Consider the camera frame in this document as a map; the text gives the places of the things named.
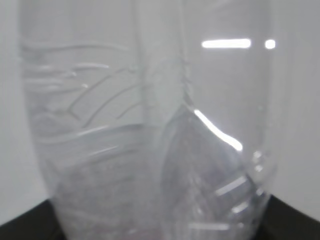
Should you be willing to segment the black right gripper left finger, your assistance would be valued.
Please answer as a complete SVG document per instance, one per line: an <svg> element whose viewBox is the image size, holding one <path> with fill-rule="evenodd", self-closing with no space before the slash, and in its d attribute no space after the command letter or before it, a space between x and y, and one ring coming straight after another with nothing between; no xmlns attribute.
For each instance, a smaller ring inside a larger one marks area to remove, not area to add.
<svg viewBox="0 0 320 240"><path fill-rule="evenodd" d="M64 240L65 234L49 200L0 226L2 240Z"/></svg>

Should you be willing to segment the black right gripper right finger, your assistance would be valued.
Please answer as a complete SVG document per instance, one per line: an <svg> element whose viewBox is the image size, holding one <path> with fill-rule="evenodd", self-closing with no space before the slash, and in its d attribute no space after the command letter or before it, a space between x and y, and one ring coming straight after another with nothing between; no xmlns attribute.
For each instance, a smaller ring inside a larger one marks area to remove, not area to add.
<svg viewBox="0 0 320 240"><path fill-rule="evenodd" d="M272 196L258 229L258 238L260 240L319 240L320 222Z"/></svg>

